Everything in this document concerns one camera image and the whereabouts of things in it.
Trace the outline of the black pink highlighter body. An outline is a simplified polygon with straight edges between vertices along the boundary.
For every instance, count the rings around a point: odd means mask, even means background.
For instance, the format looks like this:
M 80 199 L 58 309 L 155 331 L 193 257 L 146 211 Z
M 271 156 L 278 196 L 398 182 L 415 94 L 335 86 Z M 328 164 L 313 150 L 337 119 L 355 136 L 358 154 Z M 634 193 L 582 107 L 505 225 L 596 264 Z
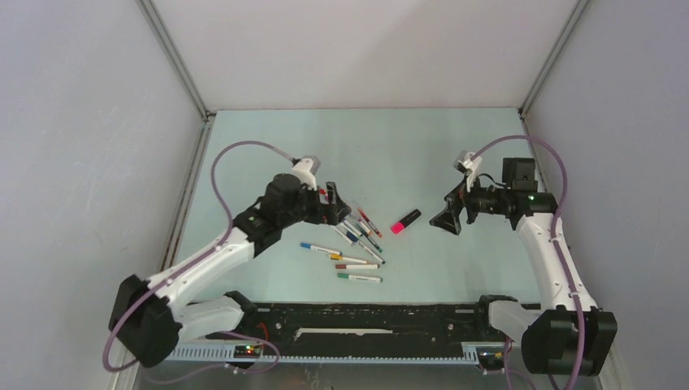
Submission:
M 411 210 L 406 215 L 404 215 L 398 221 L 401 221 L 405 225 L 405 229 L 406 229 L 410 224 L 412 224 L 414 221 L 416 221 L 421 215 L 422 215 L 422 212 L 419 209 L 414 209 L 414 210 Z

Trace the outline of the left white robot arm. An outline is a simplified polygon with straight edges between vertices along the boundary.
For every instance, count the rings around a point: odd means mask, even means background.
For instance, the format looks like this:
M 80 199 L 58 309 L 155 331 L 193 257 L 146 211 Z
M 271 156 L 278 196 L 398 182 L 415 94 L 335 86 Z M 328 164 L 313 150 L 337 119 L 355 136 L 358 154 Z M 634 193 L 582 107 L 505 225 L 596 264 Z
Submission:
M 232 269 L 276 244 L 297 223 L 336 226 L 350 213 L 336 184 L 319 189 L 294 174 L 278 174 L 265 193 L 231 218 L 228 230 L 183 262 L 142 279 L 130 275 L 119 285 L 106 345 L 118 340 L 145 368 L 157 366 L 183 340 L 230 331 L 247 338 L 257 327 L 252 303 L 232 291 L 196 303 L 197 295 Z

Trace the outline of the pink highlighter cap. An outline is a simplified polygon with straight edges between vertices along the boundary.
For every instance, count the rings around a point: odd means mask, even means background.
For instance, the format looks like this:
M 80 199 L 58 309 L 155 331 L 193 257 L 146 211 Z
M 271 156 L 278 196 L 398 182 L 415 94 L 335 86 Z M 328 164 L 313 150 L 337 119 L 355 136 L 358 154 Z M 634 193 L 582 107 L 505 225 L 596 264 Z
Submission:
M 397 235 L 405 230 L 405 225 L 401 221 L 398 221 L 394 223 L 390 229 L 393 234 Z

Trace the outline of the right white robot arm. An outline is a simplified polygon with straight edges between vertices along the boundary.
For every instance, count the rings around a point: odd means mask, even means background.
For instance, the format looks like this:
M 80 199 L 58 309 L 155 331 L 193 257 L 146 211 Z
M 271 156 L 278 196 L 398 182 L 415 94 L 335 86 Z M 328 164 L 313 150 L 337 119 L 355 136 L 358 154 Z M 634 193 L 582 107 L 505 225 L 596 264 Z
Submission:
M 481 161 L 472 153 L 457 159 L 454 166 L 464 177 L 429 224 L 457 236 L 461 215 L 468 224 L 481 214 L 505 217 L 530 260 L 541 311 L 530 311 L 512 297 L 482 296 L 472 318 L 475 334 L 492 340 L 502 333 L 518 342 L 532 374 L 597 376 L 618 323 L 584 287 L 556 215 L 555 197 L 538 190 L 532 158 L 504 158 L 501 181 L 488 187 L 479 180 Z

